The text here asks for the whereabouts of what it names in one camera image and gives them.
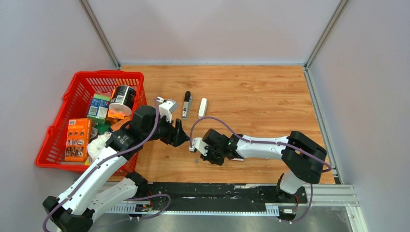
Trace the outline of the black stapler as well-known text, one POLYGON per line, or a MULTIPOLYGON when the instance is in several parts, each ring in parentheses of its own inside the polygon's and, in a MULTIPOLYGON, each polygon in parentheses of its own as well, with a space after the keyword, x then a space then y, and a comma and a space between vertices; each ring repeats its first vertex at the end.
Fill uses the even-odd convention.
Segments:
POLYGON ((182 106, 182 119, 187 120, 189 118, 190 108, 192 105, 192 93, 190 91, 186 91, 184 95, 184 101, 182 106))

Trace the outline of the white stapler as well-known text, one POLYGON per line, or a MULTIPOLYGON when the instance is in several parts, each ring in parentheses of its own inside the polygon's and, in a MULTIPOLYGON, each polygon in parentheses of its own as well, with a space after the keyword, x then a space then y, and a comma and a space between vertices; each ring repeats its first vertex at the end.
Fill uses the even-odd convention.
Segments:
POLYGON ((199 111, 198 111, 198 118, 203 118, 206 114, 206 110, 207 110, 207 98, 202 98, 201 102, 200 102, 200 107, 199 107, 199 111))

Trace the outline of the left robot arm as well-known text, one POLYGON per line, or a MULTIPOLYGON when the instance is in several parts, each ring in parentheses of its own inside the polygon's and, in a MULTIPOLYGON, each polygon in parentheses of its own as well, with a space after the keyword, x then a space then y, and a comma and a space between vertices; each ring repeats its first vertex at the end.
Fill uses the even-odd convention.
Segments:
POLYGON ((100 192, 112 174, 126 164, 143 145, 161 140, 178 147, 189 141, 180 119, 172 120, 177 104, 172 100, 155 103, 155 107, 143 105, 134 112, 130 122, 113 132, 100 155, 87 170, 59 196, 48 196, 43 207, 47 216, 43 230, 51 220, 63 232, 87 232, 93 223, 118 203, 134 198, 148 201, 147 180, 137 172, 126 174, 119 183, 100 192))

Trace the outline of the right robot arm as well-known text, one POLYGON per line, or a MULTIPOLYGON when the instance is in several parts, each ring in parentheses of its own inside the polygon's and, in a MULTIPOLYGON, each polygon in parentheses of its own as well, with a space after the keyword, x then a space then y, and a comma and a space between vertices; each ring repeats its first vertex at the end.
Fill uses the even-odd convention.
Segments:
POLYGON ((190 151, 198 151, 201 159, 221 166, 225 159, 259 158, 280 160, 288 167, 278 180, 276 196, 289 202, 306 183, 317 184, 321 179, 327 151, 299 131, 278 138, 257 138, 242 134, 230 137, 209 129, 202 137, 194 138, 190 151))

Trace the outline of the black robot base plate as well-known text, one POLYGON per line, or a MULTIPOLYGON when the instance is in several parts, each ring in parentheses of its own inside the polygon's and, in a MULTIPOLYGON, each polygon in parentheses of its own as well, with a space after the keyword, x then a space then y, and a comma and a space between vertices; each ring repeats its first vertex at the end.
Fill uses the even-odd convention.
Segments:
POLYGON ((154 195, 154 210, 170 203, 171 210, 262 210, 267 203, 306 203, 304 188, 295 195, 280 194, 275 184, 247 186, 246 184, 153 182, 139 191, 137 198, 154 195))

